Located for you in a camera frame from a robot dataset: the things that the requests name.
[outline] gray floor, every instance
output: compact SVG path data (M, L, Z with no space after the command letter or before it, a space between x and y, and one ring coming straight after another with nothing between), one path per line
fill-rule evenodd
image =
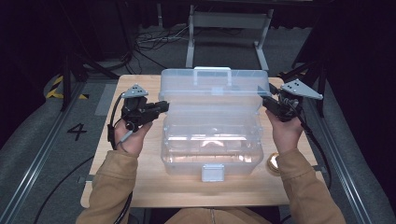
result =
M141 32L161 30L152 27ZM196 50L194 65L201 66L229 66L232 69L260 69L252 42L259 34L253 31L202 31L196 36ZM279 72L289 71L290 65L296 57L310 29L271 29L264 43L264 53L270 68L269 76L274 77ZM183 68L187 52L187 41L180 39L168 43L160 49L143 51L151 59L168 68ZM132 69L137 74L159 75L163 70L158 64L136 54L130 62ZM129 74L125 68L114 71L119 75ZM46 94L53 80L43 90ZM64 120L59 133L56 135L50 154L40 170L33 186L27 190L28 194L23 199L21 207L14 213L12 223L33 223L39 207L50 194L53 188L82 161L92 156L105 125L106 112L109 109L109 99L115 89L115 81L108 80L100 74L92 74L82 93L89 94L88 100L77 100L70 113ZM21 179L35 158L35 154L42 147L48 133L62 105L61 99L51 98L37 109L21 127L11 136L0 151L0 211L6 211L8 202L17 190ZM322 146L327 149L327 140L315 120L316 111L309 104L305 106L308 124L313 129ZM325 122L331 131L332 138L340 150L340 154L351 173L360 195L359 199L364 204L373 223L396 223L391 211L388 198L383 193L375 177L367 167L359 148L353 139L344 120L331 87L327 86L325 94ZM75 133L68 133L78 124L83 124L83 130L76 141ZM90 170L92 161L86 162L70 175L55 191L46 204L38 223L74 223L82 211L79 199L83 191L83 184L78 179L85 177ZM358 218L351 206L351 200L346 194L345 186L337 172L332 169L333 185L331 195L340 206L346 217L347 223L358 223ZM287 206L280 206L282 217L289 214ZM133 209L141 221L143 209Z

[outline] yellow and black hazard tape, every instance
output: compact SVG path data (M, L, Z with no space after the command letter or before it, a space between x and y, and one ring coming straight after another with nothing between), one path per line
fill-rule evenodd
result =
M47 93L47 98L59 98L59 99L63 99L64 95L61 93L57 93L56 90L58 89L59 85L61 84L61 82L64 80L64 76L59 75L55 81L53 82L49 93ZM81 94L78 99L80 100L88 100L90 98L89 94Z

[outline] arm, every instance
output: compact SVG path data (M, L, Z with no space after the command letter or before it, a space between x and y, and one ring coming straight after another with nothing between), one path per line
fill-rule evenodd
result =
M271 112L266 113L273 125L279 152L276 161L290 200L291 216L297 223L345 223L326 186L297 148L303 132L301 122L297 118L281 122Z
M143 148L143 140L152 123L143 125L117 150L108 151L105 161L92 182L90 207L78 217L77 223L114 223L134 189L137 158ZM128 132L123 120L115 130L116 143Z

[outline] metal rail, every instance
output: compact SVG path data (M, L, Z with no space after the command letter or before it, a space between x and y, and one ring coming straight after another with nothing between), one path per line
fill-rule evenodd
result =
M54 143L56 142L59 131L61 130L67 118L67 115L69 114L78 97L81 95L84 86L85 83L83 82L76 83L76 86L72 92L72 100L70 102L70 105L66 108L64 112L60 112L55 122L53 123L46 140L44 141L41 148L38 150L35 159L26 171L20 185L18 186L17 190L12 196L12 199L8 203L6 210L0 217L0 224L12 223L15 216L20 211L23 202L28 196L31 188L33 187L33 184L35 183L38 175L41 172L41 169L43 168L47 160L47 157L53 149Z
M334 164L334 169L338 176L340 177L341 184L344 188L346 196L349 199L350 205L352 206L352 210L355 213L356 219L359 223L372 223L367 210L361 201L361 196L358 193L355 182L352 179L351 174L349 173L346 164L343 161L343 158L339 152L338 146L335 144L334 139L332 138L332 133L329 130L329 127L326 123L326 120L321 118L318 114L318 111L315 107L315 101L311 99L306 99L308 102L309 108L314 112L314 118L319 124L321 131L326 140L326 144L329 149L329 156Z

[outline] hand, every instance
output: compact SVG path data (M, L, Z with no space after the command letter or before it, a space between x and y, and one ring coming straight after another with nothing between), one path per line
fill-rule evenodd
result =
M152 126L152 122L143 125L139 131L131 134L122 144L118 144L120 139L129 132L128 129L125 128L125 120L121 119L117 124L115 129L115 139L117 148L119 151L127 151L128 153L139 155L143 148L143 140L145 139L146 133Z
M282 122L269 110L265 110L265 113L273 126L273 138L279 154L297 148L298 140L303 132L300 120L294 118Z

